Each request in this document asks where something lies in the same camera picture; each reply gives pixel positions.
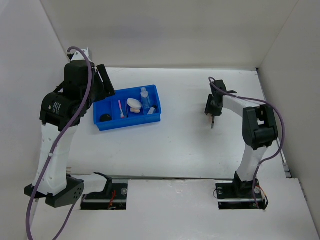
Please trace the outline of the white round powder puff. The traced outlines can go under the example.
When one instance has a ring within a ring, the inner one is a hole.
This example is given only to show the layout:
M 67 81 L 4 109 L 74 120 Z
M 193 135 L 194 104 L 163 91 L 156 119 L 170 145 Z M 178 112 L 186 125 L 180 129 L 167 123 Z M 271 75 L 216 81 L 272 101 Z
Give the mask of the white round powder puff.
M 142 108 L 142 103 L 139 100 L 134 98 L 128 98 L 127 105 L 130 108 L 137 109 L 137 110 L 140 110 Z

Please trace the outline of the small clear bottle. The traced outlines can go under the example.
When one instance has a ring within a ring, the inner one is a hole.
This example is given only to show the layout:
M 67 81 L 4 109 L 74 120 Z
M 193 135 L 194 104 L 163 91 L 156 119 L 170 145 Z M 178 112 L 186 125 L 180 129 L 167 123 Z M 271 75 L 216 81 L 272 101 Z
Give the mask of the small clear bottle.
M 149 109 L 149 111 L 148 111 L 148 115 L 152 115 L 152 114 L 154 114 L 154 113 L 156 113 L 157 112 L 157 109 L 158 109 L 158 107 L 156 106 L 156 105 L 153 105 L 150 109 Z

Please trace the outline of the pink makeup brush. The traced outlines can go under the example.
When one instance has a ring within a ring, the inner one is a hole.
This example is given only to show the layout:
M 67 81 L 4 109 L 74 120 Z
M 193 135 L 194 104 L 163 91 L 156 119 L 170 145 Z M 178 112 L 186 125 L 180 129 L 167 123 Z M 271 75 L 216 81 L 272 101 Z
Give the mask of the pink makeup brush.
M 118 100 L 118 106 L 119 106 L 119 110 L 120 110 L 120 118 L 124 119 L 125 115 L 124 115 L 124 112 L 123 112 L 123 109 L 122 109 L 122 103 L 121 103 L 120 100 Z

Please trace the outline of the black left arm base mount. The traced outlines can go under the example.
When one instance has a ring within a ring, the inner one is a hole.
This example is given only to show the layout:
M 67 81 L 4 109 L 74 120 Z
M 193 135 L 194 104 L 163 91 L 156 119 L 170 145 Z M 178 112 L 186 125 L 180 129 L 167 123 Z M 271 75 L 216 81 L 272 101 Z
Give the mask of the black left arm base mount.
M 113 178 L 100 172 L 80 175 L 84 191 L 80 203 L 83 211 L 122 211 L 127 209 L 129 180 Z

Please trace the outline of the black white checkered eyeliner pen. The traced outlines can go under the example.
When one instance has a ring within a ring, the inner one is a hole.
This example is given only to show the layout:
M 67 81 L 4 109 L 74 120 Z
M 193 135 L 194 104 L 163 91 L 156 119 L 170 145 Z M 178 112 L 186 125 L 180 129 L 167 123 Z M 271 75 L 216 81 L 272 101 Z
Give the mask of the black white checkered eyeliner pen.
M 214 125 L 215 125 L 215 116 L 212 116 L 211 129 L 214 129 Z

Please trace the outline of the beige makeup sponge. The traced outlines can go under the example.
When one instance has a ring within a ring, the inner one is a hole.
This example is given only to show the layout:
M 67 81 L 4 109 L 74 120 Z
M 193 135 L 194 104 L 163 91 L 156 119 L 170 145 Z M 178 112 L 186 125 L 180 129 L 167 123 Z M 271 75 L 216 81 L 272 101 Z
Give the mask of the beige makeup sponge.
M 139 113 L 141 112 L 141 110 L 131 107 L 131 108 L 130 108 L 130 112 L 131 112 L 131 113 L 135 113 L 135 114 L 139 114 Z

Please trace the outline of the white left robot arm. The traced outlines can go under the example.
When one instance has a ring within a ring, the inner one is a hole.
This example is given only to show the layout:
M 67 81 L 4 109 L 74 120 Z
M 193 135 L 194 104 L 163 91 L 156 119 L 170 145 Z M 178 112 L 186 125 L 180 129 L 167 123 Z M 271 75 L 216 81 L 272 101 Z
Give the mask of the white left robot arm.
M 112 178 L 103 173 L 67 173 L 72 140 L 81 118 L 95 102 L 116 94 L 106 67 L 93 63 L 88 48 L 70 47 L 68 57 L 63 82 L 42 101 L 38 169 L 32 184 L 24 189 L 25 195 L 44 198 L 53 208 L 74 205 L 92 193 L 104 199 L 112 192 Z

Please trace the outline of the pale pink lipstick tube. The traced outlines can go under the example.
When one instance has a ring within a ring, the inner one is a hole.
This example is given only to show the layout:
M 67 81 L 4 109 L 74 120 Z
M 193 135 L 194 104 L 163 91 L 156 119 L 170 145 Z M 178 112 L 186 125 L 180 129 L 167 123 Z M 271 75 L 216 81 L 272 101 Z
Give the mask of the pale pink lipstick tube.
M 212 116 L 211 116 L 211 115 L 208 117 L 208 123 L 209 123 L 210 125 L 212 124 Z

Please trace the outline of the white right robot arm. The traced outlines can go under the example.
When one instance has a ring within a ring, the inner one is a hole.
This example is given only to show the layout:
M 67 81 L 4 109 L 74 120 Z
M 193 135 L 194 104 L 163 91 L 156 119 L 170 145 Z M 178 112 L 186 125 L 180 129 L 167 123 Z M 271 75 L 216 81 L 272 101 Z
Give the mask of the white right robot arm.
M 232 193 L 243 197 L 254 184 L 258 170 L 267 149 L 278 138 L 275 107 L 264 100 L 243 97 L 236 91 L 227 90 L 223 80 L 209 77 L 211 94 L 209 94 L 204 113 L 212 117 L 211 126 L 215 118 L 222 115 L 223 109 L 237 114 L 242 119 L 242 138 L 245 149 L 239 168 L 235 172 L 235 181 L 232 183 Z

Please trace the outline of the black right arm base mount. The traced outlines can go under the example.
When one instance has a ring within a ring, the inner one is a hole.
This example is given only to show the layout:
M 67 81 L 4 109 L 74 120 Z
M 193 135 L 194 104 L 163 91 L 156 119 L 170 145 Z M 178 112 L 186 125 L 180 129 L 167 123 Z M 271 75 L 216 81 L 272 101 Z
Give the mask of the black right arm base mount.
M 219 210 L 266 210 L 269 205 L 268 197 L 256 180 L 254 190 L 253 180 L 241 181 L 237 173 L 232 181 L 215 183 L 215 193 Z

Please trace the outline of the black round compact jar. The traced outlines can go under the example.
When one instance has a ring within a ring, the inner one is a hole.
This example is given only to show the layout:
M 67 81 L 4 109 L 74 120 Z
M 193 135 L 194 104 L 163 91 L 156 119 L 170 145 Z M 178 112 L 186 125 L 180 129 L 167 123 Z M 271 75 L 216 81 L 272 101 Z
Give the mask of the black round compact jar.
M 101 123 L 108 122 L 108 121 L 111 121 L 111 120 L 112 120 L 112 116 L 110 114 L 108 114 L 108 113 L 101 115 L 100 118 L 99 118 L 99 121 Z

